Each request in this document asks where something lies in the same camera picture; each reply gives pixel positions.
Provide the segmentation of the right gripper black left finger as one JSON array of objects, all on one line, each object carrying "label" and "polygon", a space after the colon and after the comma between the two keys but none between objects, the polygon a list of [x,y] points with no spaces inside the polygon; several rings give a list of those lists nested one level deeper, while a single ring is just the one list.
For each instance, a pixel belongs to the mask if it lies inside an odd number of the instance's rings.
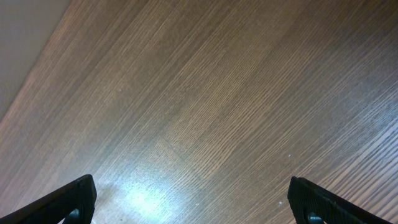
[{"label": "right gripper black left finger", "polygon": [[50,194],[1,218],[1,223],[90,224],[97,198],[93,176],[83,175]]}]

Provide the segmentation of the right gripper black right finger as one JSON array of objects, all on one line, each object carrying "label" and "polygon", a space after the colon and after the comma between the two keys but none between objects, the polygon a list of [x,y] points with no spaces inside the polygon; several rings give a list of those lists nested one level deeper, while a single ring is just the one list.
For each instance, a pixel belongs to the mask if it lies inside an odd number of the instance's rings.
[{"label": "right gripper black right finger", "polygon": [[303,177],[291,178],[287,198],[297,223],[391,224]]}]

